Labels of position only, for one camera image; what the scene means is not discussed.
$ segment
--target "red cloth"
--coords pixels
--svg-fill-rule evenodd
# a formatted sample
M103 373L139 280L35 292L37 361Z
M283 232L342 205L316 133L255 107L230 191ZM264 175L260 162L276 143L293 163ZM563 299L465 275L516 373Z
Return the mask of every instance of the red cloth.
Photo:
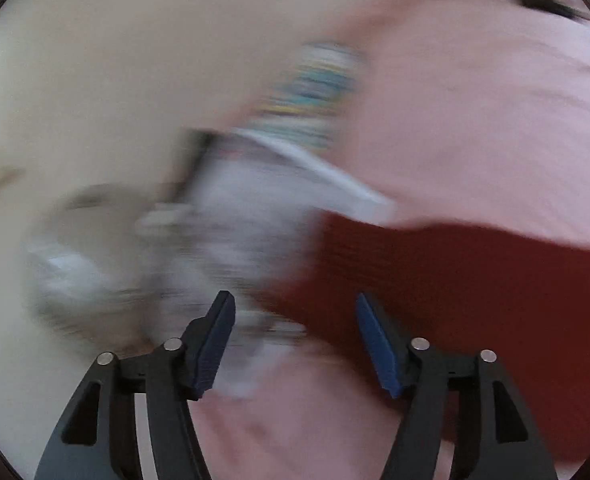
M559 461L590 453L590 251L492 228L385 229L329 216L312 272L271 302L371 380L355 297L444 350L490 348Z

